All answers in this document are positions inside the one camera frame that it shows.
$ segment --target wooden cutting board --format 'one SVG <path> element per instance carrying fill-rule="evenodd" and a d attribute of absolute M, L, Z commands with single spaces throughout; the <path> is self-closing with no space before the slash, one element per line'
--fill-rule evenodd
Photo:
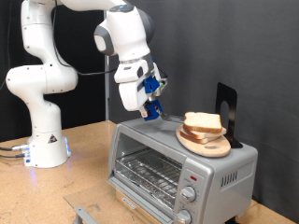
<path fill-rule="evenodd" d="M 204 157 L 224 157 L 231 151 L 231 145 L 224 136 L 221 136 L 220 138 L 206 144 L 194 143 L 180 136 L 179 132 L 182 128 L 183 126 L 180 125 L 176 131 L 179 142 L 188 150 L 196 154 Z"/>

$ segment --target toaster oven control knob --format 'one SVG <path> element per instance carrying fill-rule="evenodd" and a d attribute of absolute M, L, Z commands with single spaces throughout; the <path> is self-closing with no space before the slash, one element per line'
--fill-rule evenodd
<path fill-rule="evenodd" d="M 179 191 L 179 194 L 183 197 L 183 199 L 187 200 L 189 203 L 193 202 L 196 197 L 195 190 L 192 187 L 186 187 Z"/>
<path fill-rule="evenodd" d="M 181 210 L 177 214 L 177 220 L 178 220 L 178 223 L 181 223 L 181 224 L 190 224 L 192 221 L 191 215 L 187 210 Z"/>

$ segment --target bread slice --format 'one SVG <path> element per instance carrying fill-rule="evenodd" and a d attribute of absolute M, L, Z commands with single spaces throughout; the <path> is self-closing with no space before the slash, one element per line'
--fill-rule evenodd
<path fill-rule="evenodd" d="M 190 141 L 192 141 L 192 142 L 194 142 L 194 143 L 200 143 L 200 144 L 205 144 L 205 143 L 208 143 L 208 142 L 210 142 L 210 141 L 213 141 L 213 140 L 215 140 L 215 139 L 221 137 L 221 135 L 220 135 L 220 136 L 216 136 L 216 137 L 209 137 L 209 138 L 196 139 L 196 138 L 193 138 L 193 137 L 189 136 L 189 135 L 185 132 L 184 129 L 181 129 L 181 130 L 179 131 L 179 134 L 180 134 L 180 136 L 182 136 L 183 138 L 186 138 L 186 139 L 188 139 L 188 140 L 190 140 Z"/>
<path fill-rule="evenodd" d="M 210 138 L 210 137 L 216 137 L 226 134 L 226 129 L 222 127 L 222 131 L 220 133 L 200 133 L 197 131 L 188 131 L 188 129 L 183 125 L 183 129 L 187 135 L 189 135 L 192 138 L 196 139 L 203 139 L 203 138 Z"/>
<path fill-rule="evenodd" d="M 221 116 L 217 114 L 194 113 L 185 114 L 184 125 L 188 131 L 197 131 L 200 133 L 221 133 Z"/>

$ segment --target dark background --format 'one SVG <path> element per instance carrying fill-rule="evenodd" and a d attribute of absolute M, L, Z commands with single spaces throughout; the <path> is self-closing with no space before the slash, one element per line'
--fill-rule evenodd
<path fill-rule="evenodd" d="M 299 2 L 130 2 L 156 25 L 149 47 L 168 73 L 164 112 L 214 113 L 218 82 L 234 88 L 235 137 L 259 151 L 253 196 L 299 223 Z M 110 87 L 110 119 L 140 118 L 125 111 L 113 78 Z"/>
<path fill-rule="evenodd" d="M 21 2 L 0 1 L 0 85 L 8 68 L 41 64 L 38 58 L 23 49 Z M 97 50 L 93 40 L 93 32 L 103 18 L 103 11 L 58 9 L 55 27 L 57 49 L 80 72 L 105 71 L 104 55 Z M 105 120 L 105 76 L 79 77 L 74 91 L 45 95 L 45 99 L 61 108 L 64 129 Z M 5 84 L 0 91 L 0 142 L 30 135 L 31 120 L 27 106 Z"/>

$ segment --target wooden tabletop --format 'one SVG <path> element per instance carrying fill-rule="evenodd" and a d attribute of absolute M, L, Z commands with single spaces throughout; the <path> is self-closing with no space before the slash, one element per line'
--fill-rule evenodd
<path fill-rule="evenodd" d="M 59 167 L 31 168 L 25 167 L 22 159 L 0 158 L 0 224 L 72 224 L 76 214 L 64 196 L 91 188 L 107 179 L 114 127 L 113 122 L 103 121 L 63 130 L 72 156 Z M 0 143 L 0 147 L 24 144 L 26 140 Z M 252 202 L 245 216 L 238 221 L 242 224 L 294 224 L 256 202 Z M 136 223 L 132 219 L 121 224 Z"/>

